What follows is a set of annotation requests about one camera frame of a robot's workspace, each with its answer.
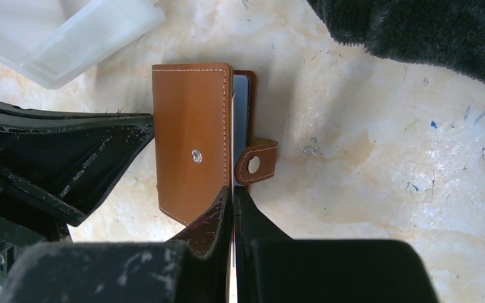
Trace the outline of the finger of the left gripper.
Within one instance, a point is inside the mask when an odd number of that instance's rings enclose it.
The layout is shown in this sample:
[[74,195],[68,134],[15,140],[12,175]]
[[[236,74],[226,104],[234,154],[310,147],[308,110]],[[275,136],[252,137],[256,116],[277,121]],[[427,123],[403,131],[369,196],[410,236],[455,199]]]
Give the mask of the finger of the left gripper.
[[151,114],[55,112],[0,102],[0,201],[76,227],[153,137]]

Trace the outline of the white translucent plastic card box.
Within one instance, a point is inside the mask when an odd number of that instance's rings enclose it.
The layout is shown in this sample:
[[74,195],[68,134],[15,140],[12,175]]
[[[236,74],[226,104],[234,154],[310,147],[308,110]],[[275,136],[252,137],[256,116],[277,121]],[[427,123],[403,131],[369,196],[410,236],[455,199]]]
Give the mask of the white translucent plastic card box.
[[155,1],[0,1],[0,63],[59,89],[164,19]]

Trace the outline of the thin credit card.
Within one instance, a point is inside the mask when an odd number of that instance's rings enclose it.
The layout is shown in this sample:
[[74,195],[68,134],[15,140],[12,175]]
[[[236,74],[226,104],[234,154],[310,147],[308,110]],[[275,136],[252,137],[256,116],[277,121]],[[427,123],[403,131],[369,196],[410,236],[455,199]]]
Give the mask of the thin credit card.
[[[230,191],[231,191],[231,198],[234,199],[234,185],[235,185],[235,174],[234,174],[234,148],[235,148],[235,97],[236,94],[233,93],[230,101],[230,176],[231,176],[231,184],[230,184]],[[237,273],[236,273],[236,239],[235,239],[235,227],[234,224],[232,226],[232,232],[231,232],[231,256],[230,256],[230,261],[231,261],[231,268],[230,268],[230,290],[229,290],[229,302],[238,302],[237,298]]]

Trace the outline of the brown leather card holder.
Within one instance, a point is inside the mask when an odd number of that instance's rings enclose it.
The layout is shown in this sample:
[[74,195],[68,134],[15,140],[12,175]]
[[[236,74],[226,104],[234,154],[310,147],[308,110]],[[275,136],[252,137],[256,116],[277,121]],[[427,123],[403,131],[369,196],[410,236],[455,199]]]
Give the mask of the brown leather card holder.
[[235,185],[272,178],[275,140],[254,134],[256,74],[224,62],[152,66],[160,210],[189,225],[230,188],[230,101],[235,93]]

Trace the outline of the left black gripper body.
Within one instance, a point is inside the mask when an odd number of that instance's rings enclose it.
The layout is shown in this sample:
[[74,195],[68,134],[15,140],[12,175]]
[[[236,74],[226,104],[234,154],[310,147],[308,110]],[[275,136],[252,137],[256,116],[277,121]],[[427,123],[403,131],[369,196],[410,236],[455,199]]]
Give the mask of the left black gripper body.
[[27,248],[41,242],[72,242],[65,223],[5,191],[0,179],[0,266],[9,267]]

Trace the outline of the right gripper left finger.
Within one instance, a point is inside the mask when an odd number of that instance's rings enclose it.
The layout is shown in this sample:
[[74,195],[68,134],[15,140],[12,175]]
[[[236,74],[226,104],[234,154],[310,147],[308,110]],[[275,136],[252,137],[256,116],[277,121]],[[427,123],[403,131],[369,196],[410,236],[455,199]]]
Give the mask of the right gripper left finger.
[[226,302],[232,193],[165,242],[44,242],[13,265],[1,302]]

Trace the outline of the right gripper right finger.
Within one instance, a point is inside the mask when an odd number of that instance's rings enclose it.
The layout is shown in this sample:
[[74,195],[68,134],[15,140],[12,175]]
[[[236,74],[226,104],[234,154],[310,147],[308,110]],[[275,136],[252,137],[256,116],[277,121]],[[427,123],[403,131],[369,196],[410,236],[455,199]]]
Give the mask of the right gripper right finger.
[[293,239],[234,190],[239,302],[436,302],[421,258],[391,239]]

